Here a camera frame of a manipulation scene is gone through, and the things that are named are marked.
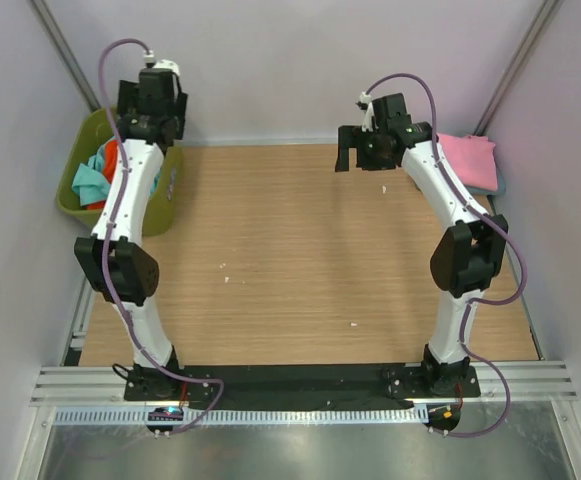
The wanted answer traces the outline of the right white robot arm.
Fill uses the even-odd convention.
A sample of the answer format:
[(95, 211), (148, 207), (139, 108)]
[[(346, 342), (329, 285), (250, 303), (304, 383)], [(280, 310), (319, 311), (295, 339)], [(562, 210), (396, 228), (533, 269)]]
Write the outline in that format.
[(335, 169), (403, 169), (441, 223), (443, 234), (430, 258), (430, 272), (441, 292), (435, 329), (424, 347), (420, 381), (434, 396), (457, 393), (468, 377), (466, 351), (476, 308), (501, 271), (508, 224), (489, 216), (454, 173), (439, 137), (427, 122), (415, 123), (402, 94), (374, 99), (361, 93), (359, 125), (338, 130)]

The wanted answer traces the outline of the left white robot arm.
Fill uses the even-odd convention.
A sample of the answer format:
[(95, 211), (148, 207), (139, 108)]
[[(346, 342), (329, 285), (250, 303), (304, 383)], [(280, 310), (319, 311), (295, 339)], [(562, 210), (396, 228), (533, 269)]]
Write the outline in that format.
[(112, 367), (126, 383), (127, 401), (171, 400), (182, 387), (176, 350), (156, 305), (159, 266), (141, 240), (149, 203), (172, 192), (159, 190), (154, 180), (171, 177), (164, 162), (183, 137), (187, 99), (178, 66), (168, 60), (142, 69), (135, 82), (120, 83), (118, 165), (99, 220), (89, 236), (74, 244), (91, 287), (121, 317), (130, 337), (132, 366)]

